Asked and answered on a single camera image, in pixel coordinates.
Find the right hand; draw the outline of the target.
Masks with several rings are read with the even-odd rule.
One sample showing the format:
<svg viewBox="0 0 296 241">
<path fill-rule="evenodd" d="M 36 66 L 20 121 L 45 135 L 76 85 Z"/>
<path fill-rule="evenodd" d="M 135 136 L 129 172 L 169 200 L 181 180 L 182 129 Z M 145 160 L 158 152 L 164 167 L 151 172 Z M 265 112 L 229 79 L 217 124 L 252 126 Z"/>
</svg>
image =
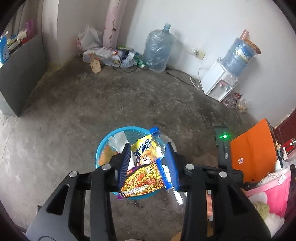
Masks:
<svg viewBox="0 0 296 241">
<path fill-rule="evenodd" d="M 207 216 L 210 217 L 213 215 L 213 205 L 212 205 L 212 197 L 210 194 L 206 194 L 207 201 Z"/>
</svg>

